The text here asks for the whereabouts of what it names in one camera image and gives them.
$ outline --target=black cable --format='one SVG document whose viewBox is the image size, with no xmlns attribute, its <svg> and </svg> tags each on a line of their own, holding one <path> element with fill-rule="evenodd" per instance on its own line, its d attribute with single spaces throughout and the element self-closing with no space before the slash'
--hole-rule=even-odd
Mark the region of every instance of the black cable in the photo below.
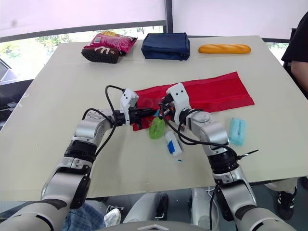
<svg viewBox="0 0 308 231">
<path fill-rule="evenodd" d="M 97 110 L 97 109 L 95 109 L 95 108 L 89 108 L 88 110 L 86 110 L 85 113 L 83 114 L 82 119 L 85 119 L 85 118 L 86 118 L 87 113 L 88 113 L 89 111 L 95 111 L 95 112 L 97 112 L 97 113 L 100 114 L 102 117 L 104 117 L 109 123 L 112 124 L 112 120 L 110 120 L 104 113 L 100 112 L 99 110 Z"/>
<path fill-rule="evenodd" d="M 210 230 L 213 230 L 213 224 L 212 224 L 212 204 L 213 204 L 213 200 L 214 200 L 214 195 L 215 195 L 215 191 L 218 188 L 218 184 L 215 186 L 215 189 L 213 190 L 213 194 L 211 197 L 211 201 L 210 201 Z"/>
<path fill-rule="evenodd" d="M 113 133 L 114 133 L 114 131 L 115 131 L 116 124 L 117 124 L 116 113 L 115 113 L 115 109 L 114 109 L 114 107 L 113 107 L 113 105 L 112 105 L 112 103 L 111 103 L 111 100 L 110 100 L 110 98 L 109 98 L 109 95 L 108 95 L 108 88 L 115 88 L 115 89 L 118 89 L 118 90 L 120 90 L 120 91 L 122 91 L 122 92 L 125 91 L 125 89 L 119 88 L 119 87 L 113 86 L 113 85 L 108 85 L 108 86 L 105 87 L 105 95 L 106 95 L 107 101 L 108 101 L 108 103 L 109 103 L 109 105 L 110 105 L 112 114 L 113 114 L 113 116 L 114 116 L 114 123 L 113 123 L 113 127 L 112 127 L 112 130 L 111 130 L 109 136 L 107 137 L 107 139 L 105 140 L 105 142 L 101 145 L 101 147 L 96 151 L 95 156 L 97 156 L 97 155 L 100 153 L 100 151 L 103 149 L 103 147 L 104 147 L 104 146 L 107 144 L 107 142 L 110 140 L 111 136 L 113 135 Z"/>
<path fill-rule="evenodd" d="M 213 142 L 205 142 L 205 141 L 193 140 L 193 139 L 191 139 L 191 138 L 189 138 L 189 137 L 183 135 L 182 133 L 178 132 L 178 130 L 177 130 L 175 127 L 173 127 L 173 126 L 169 123 L 169 121 L 167 120 L 167 118 L 166 118 L 166 116 L 165 116 L 165 114 L 164 114 L 163 104 L 161 104 L 160 109 L 161 109 L 161 111 L 162 111 L 162 118 L 163 118 L 164 122 L 165 122 L 172 130 L 174 130 L 179 136 L 183 137 L 184 139 L 186 139 L 186 140 L 188 140 L 188 141 L 190 141 L 190 142 L 196 143 L 196 144 L 211 145 L 211 146 L 216 146 L 216 147 L 220 147 L 220 148 L 225 148 L 225 149 L 231 151 L 231 153 L 237 158 L 236 152 L 235 152 L 231 147 L 229 147 L 229 146 L 227 146 L 227 145 L 220 144 L 220 143 L 213 143 Z"/>
<path fill-rule="evenodd" d="M 192 109 L 186 116 L 188 116 L 189 114 L 191 114 L 193 112 L 200 112 L 200 111 L 203 111 L 203 110 L 202 109 Z M 185 120 L 185 118 L 180 121 L 180 124 L 178 126 L 178 133 L 180 133 L 180 129 L 181 129 L 181 126 L 182 126 L 184 120 Z M 178 134 L 178 136 L 179 136 L 179 140 L 182 143 L 186 144 L 186 145 L 197 145 L 197 143 L 188 143 L 188 142 L 186 142 L 185 140 L 182 139 L 182 137 L 179 134 Z"/>
</svg>

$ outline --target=pink snack bag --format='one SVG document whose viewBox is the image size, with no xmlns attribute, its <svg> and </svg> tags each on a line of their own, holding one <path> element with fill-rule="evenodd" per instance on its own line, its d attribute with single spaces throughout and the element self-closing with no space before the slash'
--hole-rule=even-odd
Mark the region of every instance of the pink snack bag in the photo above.
<svg viewBox="0 0 308 231">
<path fill-rule="evenodd" d="M 116 48 L 121 55 L 125 55 L 130 51 L 136 40 L 137 38 L 134 37 L 118 35 L 111 31 L 103 31 L 94 37 L 89 46 L 84 48 L 101 46 Z"/>
</svg>

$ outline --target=bread loaf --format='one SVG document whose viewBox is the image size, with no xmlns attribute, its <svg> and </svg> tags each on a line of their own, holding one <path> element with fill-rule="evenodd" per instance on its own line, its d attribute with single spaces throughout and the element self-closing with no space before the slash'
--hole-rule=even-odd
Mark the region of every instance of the bread loaf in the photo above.
<svg viewBox="0 0 308 231">
<path fill-rule="evenodd" d="M 247 54 L 250 51 L 250 47 L 244 44 L 206 44 L 199 47 L 200 53 L 207 54 Z"/>
</svg>

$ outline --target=white table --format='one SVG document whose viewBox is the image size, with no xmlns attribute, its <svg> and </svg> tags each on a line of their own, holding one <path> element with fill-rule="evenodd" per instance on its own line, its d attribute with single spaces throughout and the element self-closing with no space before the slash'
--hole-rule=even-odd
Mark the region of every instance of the white table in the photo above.
<svg viewBox="0 0 308 231">
<path fill-rule="evenodd" d="M 247 179 L 283 179 L 308 175 L 307 100 L 258 36 L 191 38 L 187 61 L 145 60 L 138 41 L 118 64 L 90 63 L 86 43 L 61 44 L 24 94 L 0 132 L 0 201 L 30 201 L 63 156 L 89 108 L 108 108 L 108 84 L 141 90 L 237 71 L 254 106 L 214 113 L 228 130 L 232 117 L 247 122 L 238 152 L 260 151 L 240 161 Z M 246 55 L 200 54 L 205 43 L 243 43 Z M 120 92 L 110 90 L 115 108 Z M 184 146 L 183 161 L 167 153 L 164 139 L 147 130 L 119 127 L 94 163 L 88 197 L 143 193 L 213 185 L 200 145 Z"/>
</svg>

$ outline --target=gray pants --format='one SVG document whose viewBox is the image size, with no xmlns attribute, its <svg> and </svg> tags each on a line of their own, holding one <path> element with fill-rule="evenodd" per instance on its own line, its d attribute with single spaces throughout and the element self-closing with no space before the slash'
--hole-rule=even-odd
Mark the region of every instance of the gray pants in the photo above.
<svg viewBox="0 0 308 231">
<path fill-rule="evenodd" d="M 297 185 L 298 177 L 280 180 L 274 183 L 266 184 L 265 186 L 274 191 L 292 191 Z"/>
</svg>

